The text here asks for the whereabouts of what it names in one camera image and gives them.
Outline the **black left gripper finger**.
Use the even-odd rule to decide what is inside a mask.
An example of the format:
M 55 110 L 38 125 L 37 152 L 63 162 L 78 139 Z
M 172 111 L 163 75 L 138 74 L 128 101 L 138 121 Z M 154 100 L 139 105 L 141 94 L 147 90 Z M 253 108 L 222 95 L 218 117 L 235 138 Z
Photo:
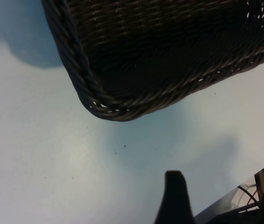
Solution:
M 156 224 L 194 224 L 187 184 L 178 170 L 165 173 L 165 190 Z

